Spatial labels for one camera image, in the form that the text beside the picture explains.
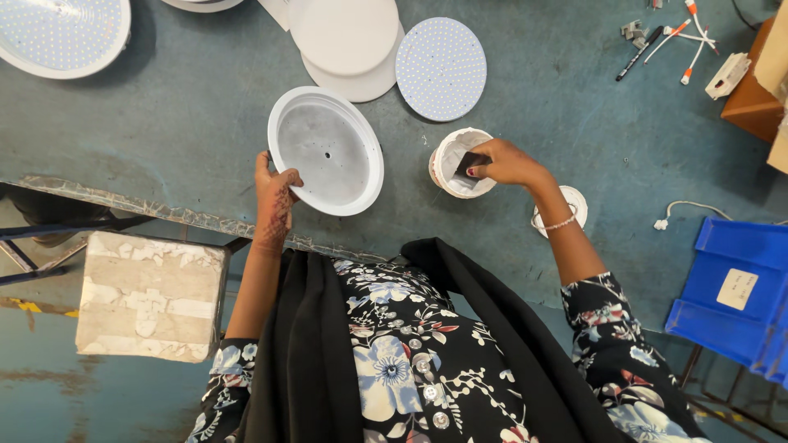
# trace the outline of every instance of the floral shirt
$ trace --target floral shirt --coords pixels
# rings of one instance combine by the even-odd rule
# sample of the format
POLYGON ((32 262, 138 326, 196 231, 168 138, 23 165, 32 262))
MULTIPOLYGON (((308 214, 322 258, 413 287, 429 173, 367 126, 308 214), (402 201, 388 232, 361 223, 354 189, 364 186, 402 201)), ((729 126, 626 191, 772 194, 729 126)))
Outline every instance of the floral shirt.
MULTIPOLYGON (((347 297, 365 443, 538 443, 506 357, 487 325, 454 312, 416 268, 336 260, 347 297)), ((676 380, 644 340, 610 273, 561 288, 572 360, 613 423, 635 441, 708 443, 676 380)), ((234 442, 251 392, 256 340, 221 342, 187 443, 234 442)))

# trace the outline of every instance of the blue workbench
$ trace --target blue workbench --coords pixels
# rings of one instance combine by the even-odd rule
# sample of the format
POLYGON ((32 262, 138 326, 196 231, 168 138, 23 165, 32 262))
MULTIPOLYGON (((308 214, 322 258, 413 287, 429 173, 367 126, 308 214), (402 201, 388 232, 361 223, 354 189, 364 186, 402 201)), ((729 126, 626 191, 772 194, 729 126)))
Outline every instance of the blue workbench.
MULTIPOLYGON (((764 164, 769 146, 722 121, 724 100, 703 91, 755 36, 729 2, 699 2, 723 55, 705 50, 689 86, 678 81, 697 44, 685 39, 614 81, 636 51, 619 27, 675 27, 688 17, 680 1, 656 12, 641 0, 398 3, 406 29, 448 16, 476 33, 489 63, 484 94, 445 124, 418 117, 396 87, 358 105, 383 147, 381 194, 353 217, 298 205, 290 244, 391 257, 404 242, 440 236, 525 300, 560 307, 549 245, 529 226, 533 202, 521 188, 460 200, 430 180, 432 151, 468 126, 513 140, 585 195, 585 230, 651 329, 681 292, 702 219, 677 207, 667 231, 656 231, 670 201, 779 217, 762 207, 778 176, 764 164)), ((753 20, 773 13, 739 3, 753 20)), ((313 84, 296 45, 254 0, 208 15, 132 0, 132 14, 127 49, 94 76, 46 80, 0 62, 0 181, 251 236, 268 114, 286 91, 313 84)))

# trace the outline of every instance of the woman's left hand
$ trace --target woman's left hand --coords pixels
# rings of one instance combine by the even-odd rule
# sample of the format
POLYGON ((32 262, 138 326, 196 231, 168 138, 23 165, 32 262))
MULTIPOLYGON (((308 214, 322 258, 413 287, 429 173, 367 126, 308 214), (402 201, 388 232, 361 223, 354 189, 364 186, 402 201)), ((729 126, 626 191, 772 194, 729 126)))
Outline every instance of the woman's left hand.
POLYGON ((268 153, 257 155, 255 183, 257 185, 257 229, 254 243, 277 256, 282 253, 284 238, 292 227, 290 212, 299 199, 290 186, 303 186, 298 170, 288 169, 279 174, 268 170, 268 153))

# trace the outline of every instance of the bracelet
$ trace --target bracelet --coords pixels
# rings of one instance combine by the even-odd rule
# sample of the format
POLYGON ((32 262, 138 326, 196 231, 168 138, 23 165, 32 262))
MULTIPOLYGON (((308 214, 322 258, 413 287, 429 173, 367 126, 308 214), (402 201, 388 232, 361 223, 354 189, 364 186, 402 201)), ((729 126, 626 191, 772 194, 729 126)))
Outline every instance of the bracelet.
POLYGON ((570 224, 570 223, 574 222, 574 217, 575 217, 575 215, 576 215, 576 214, 577 214, 577 212, 578 212, 578 205, 576 205, 576 204, 574 204, 574 203, 567 203, 567 204, 568 204, 569 206, 571 206, 571 207, 573 207, 573 208, 574 208, 574 212, 572 213, 572 216, 571 216, 571 217, 569 217, 569 219, 567 219, 566 221, 562 221, 562 222, 560 222, 558 225, 552 225, 552 226, 537 226, 537 224, 536 224, 536 223, 534 223, 534 220, 536 220, 536 219, 537 219, 537 216, 539 215, 539 212, 537 212, 536 214, 534 214, 534 215, 533 215, 533 217, 531 217, 531 226, 533 226, 533 227, 534 227, 534 228, 536 228, 536 229, 544 229, 545 231, 549 231, 550 229, 558 229, 558 228, 563 228, 564 226, 566 226, 566 225, 568 225, 568 224, 570 224))

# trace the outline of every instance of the woman's right hand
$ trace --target woman's right hand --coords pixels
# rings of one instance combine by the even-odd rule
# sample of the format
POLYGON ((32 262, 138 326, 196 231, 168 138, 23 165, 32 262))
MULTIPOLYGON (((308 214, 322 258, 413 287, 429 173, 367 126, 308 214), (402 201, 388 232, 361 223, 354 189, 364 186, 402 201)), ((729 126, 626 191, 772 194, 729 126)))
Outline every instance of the woman's right hand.
POLYGON ((492 139, 471 149, 471 152, 492 159, 489 165, 468 168, 467 174, 471 177, 489 177, 498 183, 520 184, 528 189, 538 187, 545 181, 554 181, 547 168, 520 151, 509 140, 492 139))

